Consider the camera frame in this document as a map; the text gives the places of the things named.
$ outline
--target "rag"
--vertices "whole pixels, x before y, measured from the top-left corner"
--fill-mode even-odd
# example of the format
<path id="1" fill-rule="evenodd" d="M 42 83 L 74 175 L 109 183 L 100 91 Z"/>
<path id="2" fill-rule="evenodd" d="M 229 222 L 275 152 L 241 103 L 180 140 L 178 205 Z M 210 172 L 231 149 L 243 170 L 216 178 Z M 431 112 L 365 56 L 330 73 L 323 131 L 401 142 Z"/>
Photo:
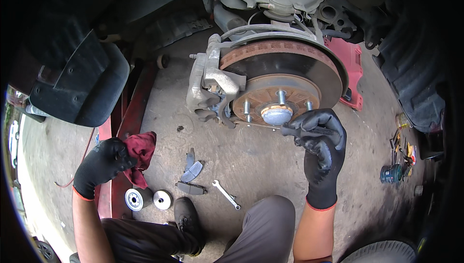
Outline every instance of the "rag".
<path id="1" fill-rule="evenodd" d="M 124 171 L 127 179 L 142 189 L 147 188 L 147 181 L 142 171 L 150 166 L 150 161 L 156 146 L 156 133 L 149 131 L 142 134 L 131 135 L 123 141 L 131 157 L 137 159 L 136 166 Z"/>

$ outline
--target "black glove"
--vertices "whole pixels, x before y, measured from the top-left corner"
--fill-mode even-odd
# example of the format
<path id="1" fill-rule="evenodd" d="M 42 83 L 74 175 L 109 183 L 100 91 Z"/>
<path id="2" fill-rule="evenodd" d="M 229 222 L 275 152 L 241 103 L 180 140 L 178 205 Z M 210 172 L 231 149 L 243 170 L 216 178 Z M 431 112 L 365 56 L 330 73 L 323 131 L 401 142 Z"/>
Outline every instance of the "black glove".
<path id="1" fill-rule="evenodd" d="M 339 133 L 340 140 L 327 136 L 295 137 L 296 146 L 305 148 L 304 173 L 309 182 L 306 201 L 314 209 L 331 208 L 337 202 L 337 176 L 345 161 L 346 131 L 332 109 L 308 111 L 290 122 L 288 127 L 304 131 L 323 126 Z"/>
<path id="2" fill-rule="evenodd" d="M 86 200 L 95 198 L 95 187 L 116 177 L 137 164 L 137 159 L 129 156 L 121 139 L 113 137 L 101 141 L 79 165 L 74 175 L 74 190 Z"/>

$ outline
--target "tire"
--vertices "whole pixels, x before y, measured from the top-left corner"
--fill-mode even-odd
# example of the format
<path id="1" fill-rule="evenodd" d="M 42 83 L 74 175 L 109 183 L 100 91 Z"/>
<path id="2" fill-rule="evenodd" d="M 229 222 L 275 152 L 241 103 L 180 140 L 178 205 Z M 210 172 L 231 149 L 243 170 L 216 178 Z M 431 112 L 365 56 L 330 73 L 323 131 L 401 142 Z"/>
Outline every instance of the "tire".
<path id="1" fill-rule="evenodd" d="M 38 240 L 35 241 L 35 243 L 37 245 L 37 250 L 43 255 L 48 263 L 58 262 L 58 256 L 49 244 Z"/>
<path id="2" fill-rule="evenodd" d="M 69 256 L 69 263 L 81 263 L 81 260 L 79 260 L 79 254 L 77 252 Z"/>
<path id="3" fill-rule="evenodd" d="M 400 241 L 380 241 L 351 253 L 341 263 L 409 263 L 416 258 L 414 249 Z"/>

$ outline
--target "black shoe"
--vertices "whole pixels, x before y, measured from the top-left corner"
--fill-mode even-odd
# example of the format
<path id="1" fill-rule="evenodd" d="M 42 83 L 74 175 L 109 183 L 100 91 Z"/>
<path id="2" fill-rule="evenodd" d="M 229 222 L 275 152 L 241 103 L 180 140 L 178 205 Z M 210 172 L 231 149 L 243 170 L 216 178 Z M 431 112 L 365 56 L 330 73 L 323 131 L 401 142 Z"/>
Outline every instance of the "black shoe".
<path id="1" fill-rule="evenodd" d="M 197 239 L 199 250 L 190 256 L 198 256 L 205 247 L 205 237 L 200 226 L 197 210 L 188 197 L 180 197 L 175 200 L 174 218 L 179 230 L 189 233 Z"/>

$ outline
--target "wrench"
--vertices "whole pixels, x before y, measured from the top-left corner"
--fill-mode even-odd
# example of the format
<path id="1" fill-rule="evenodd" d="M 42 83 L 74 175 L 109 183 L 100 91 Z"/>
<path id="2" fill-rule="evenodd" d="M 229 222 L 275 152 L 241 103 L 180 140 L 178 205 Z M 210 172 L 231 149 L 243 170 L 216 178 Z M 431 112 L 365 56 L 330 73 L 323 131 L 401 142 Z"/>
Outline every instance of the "wrench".
<path id="1" fill-rule="evenodd" d="M 233 198 L 227 193 L 227 191 L 225 191 L 222 186 L 219 184 L 219 181 L 217 179 L 214 180 L 214 182 L 212 183 L 212 185 L 216 186 L 221 192 L 222 194 L 229 200 L 229 202 L 232 203 L 232 205 L 234 205 L 235 209 L 236 210 L 240 210 L 240 205 L 238 205 L 234 200 Z"/>

